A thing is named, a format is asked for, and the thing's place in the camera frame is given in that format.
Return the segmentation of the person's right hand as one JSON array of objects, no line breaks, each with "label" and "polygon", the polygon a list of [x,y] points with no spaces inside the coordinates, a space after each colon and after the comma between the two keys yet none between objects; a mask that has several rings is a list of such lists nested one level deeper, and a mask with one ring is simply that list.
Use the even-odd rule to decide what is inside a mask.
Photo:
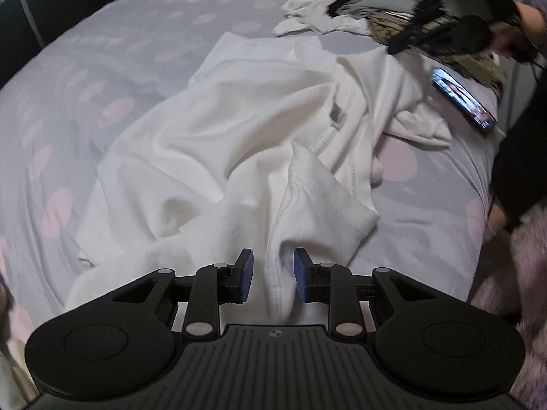
[{"label": "person's right hand", "polygon": [[515,57],[517,41],[526,37],[542,56],[546,56],[546,0],[533,0],[530,4],[516,1],[520,13],[519,28],[500,22],[491,26],[491,50],[499,55]]}]

